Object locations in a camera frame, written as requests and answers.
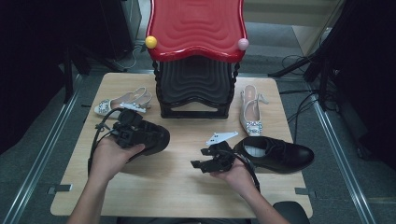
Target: yellow ball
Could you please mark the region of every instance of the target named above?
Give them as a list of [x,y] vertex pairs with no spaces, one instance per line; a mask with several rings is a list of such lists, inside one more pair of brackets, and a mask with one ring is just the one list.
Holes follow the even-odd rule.
[[155,38],[152,35],[149,35],[148,37],[146,37],[145,44],[146,47],[148,47],[148,49],[154,49],[157,46],[157,38]]

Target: wooden table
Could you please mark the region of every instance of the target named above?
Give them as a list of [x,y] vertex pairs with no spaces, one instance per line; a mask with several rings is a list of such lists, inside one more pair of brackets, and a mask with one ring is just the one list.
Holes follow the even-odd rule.
[[[87,181],[87,159],[90,155],[95,124],[102,117],[93,112],[102,100],[114,99],[127,91],[146,86],[153,93],[151,109],[143,118],[165,127],[171,134],[168,147],[157,154],[142,156],[126,164],[110,181],[106,191],[103,216],[120,217],[254,217],[245,201],[222,180],[194,169],[191,161],[207,161],[201,148],[213,133],[239,132],[227,142],[231,147],[247,137],[240,122],[240,91],[253,84],[264,93],[269,105],[260,105],[263,135],[291,142],[290,130],[279,97],[276,82],[270,78],[238,77],[235,97],[227,119],[162,119],[155,96],[154,75],[106,74],[92,103],[76,148],[61,184],[73,184],[68,192],[57,192],[51,206],[55,216],[68,216],[75,207]],[[109,119],[108,126],[114,124]],[[298,195],[295,188],[305,188],[303,175],[297,172],[279,175],[256,169],[262,195],[270,202],[298,202],[309,217],[312,207],[308,196]]]

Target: red plastic tray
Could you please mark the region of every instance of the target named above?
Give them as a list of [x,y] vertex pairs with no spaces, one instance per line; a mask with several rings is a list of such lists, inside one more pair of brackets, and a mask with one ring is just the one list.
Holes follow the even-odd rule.
[[146,36],[157,39],[149,49],[155,61],[202,55],[227,63],[245,55],[238,41],[247,38],[243,0],[151,0]]

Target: hand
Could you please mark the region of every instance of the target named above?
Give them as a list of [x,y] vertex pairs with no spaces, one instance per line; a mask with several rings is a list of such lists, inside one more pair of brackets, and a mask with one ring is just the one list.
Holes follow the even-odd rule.
[[244,163],[235,159],[233,167],[227,172],[213,172],[210,175],[226,181],[241,196],[247,190],[255,189],[253,179]]
[[121,148],[112,136],[102,139],[93,154],[90,177],[110,181],[133,155],[144,148],[143,144]]

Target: black dress shoe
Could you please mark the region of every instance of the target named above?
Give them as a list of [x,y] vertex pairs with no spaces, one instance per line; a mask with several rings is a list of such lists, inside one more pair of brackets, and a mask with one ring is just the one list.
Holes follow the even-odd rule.
[[242,154],[253,165],[281,174],[304,169],[314,160],[314,152],[300,145],[265,136],[246,137],[233,151]]

